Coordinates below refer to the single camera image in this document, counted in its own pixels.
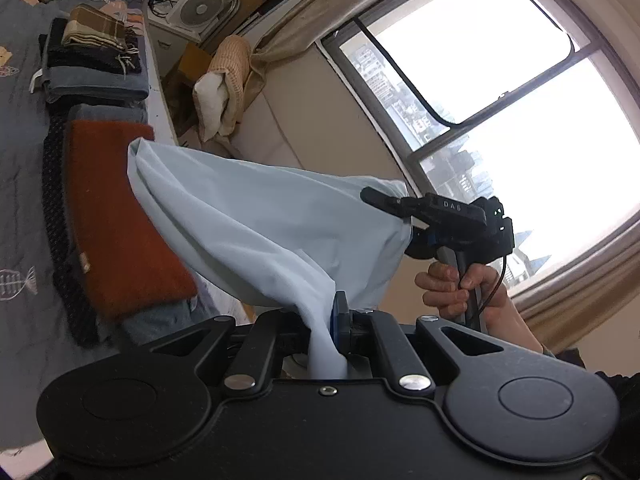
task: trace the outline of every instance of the bed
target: bed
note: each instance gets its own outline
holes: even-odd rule
[[[44,93],[29,92],[41,63],[38,35],[48,32],[61,11],[83,2],[120,10],[124,5],[127,19],[146,39],[144,0],[56,0],[46,5],[0,0],[0,450],[42,439],[35,407],[50,381],[117,352],[108,342],[92,348],[76,344],[54,288],[42,211],[42,183],[49,178],[42,174],[49,115]],[[146,57],[150,89],[143,106],[156,141],[174,143],[154,54],[144,43],[146,56],[141,57]]]

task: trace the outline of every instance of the brown plaid scarf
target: brown plaid scarf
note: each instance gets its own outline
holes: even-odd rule
[[[62,36],[62,45],[80,43],[93,46],[111,46],[127,51],[123,22],[112,18],[87,4],[71,11]]]

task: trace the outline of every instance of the screw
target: screw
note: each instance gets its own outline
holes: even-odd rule
[[[411,390],[412,392],[419,392],[425,390],[431,386],[431,379],[420,374],[410,374],[400,377],[398,384],[405,390]]]
[[[230,390],[248,390],[255,386],[255,379],[245,374],[229,375],[225,379],[225,386]]]
[[[338,390],[333,386],[321,386],[318,393],[323,397],[332,397],[338,393]]]

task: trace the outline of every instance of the stack of folded clothes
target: stack of folded clothes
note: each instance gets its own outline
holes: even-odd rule
[[[52,116],[43,153],[43,210],[56,289],[72,335],[144,344],[219,314],[138,204],[127,149],[152,140],[143,108],[80,104]]]
[[[112,16],[81,4],[68,18],[53,19],[40,41],[47,102],[68,96],[111,104],[147,98],[144,38]]]

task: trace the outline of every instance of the beige curtain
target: beige curtain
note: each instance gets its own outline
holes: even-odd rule
[[[552,351],[560,351],[639,294],[640,212],[637,212],[601,243],[513,296],[513,301],[536,337]]]
[[[302,0],[258,43],[251,56],[251,73],[244,87],[244,107],[265,83],[268,66],[308,49],[346,20],[378,0]]]

